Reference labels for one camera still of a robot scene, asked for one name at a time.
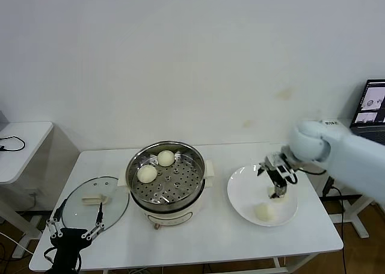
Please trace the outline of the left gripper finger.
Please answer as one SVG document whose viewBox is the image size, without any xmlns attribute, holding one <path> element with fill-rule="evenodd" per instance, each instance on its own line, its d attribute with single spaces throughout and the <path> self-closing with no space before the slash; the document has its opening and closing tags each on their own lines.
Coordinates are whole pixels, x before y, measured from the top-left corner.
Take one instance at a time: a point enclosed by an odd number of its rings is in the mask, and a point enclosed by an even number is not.
<svg viewBox="0 0 385 274">
<path fill-rule="evenodd" d="M 105 224 L 103 223 L 103 203 L 100 203 L 95 226 L 91 230 L 88 230 L 85 234 L 81 235 L 81 238 L 92 241 L 94 238 L 96 238 L 97 235 L 104 231 L 104 229 Z"/>
<path fill-rule="evenodd" d="M 67 199 L 63 200 L 61 205 L 54 210 L 53 215 L 46 221 L 46 227 L 50 232 L 51 238 L 61 238 L 63 232 L 61 230 L 63 223 L 61 222 L 63 210 Z"/>
</svg>

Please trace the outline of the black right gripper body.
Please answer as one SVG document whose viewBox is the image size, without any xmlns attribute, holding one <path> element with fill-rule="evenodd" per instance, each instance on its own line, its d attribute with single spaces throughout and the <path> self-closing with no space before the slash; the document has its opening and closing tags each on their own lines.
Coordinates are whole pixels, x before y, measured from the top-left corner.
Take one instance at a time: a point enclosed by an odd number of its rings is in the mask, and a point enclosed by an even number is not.
<svg viewBox="0 0 385 274">
<path fill-rule="evenodd" d="M 264 160 L 265 170 L 267 171 L 268 176 L 270 173 L 279 173 L 283 178 L 289 176 L 289 169 L 282 157 L 282 153 L 273 152 L 268 154 Z"/>
</svg>

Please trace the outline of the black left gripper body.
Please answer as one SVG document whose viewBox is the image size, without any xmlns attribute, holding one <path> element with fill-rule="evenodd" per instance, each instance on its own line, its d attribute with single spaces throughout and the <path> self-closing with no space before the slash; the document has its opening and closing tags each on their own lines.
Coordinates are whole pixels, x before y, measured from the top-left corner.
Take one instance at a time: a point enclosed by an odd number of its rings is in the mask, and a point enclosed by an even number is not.
<svg viewBox="0 0 385 274">
<path fill-rule="evenodd" d="M 63 228 L 62 236 L 50 238 L 56 250 L 54 262 L 48 273 L 79 273 L 82 266 L 80 251 L 89 247 L 89 241 L 82 238 L 86 229 Z"/>
</svg>

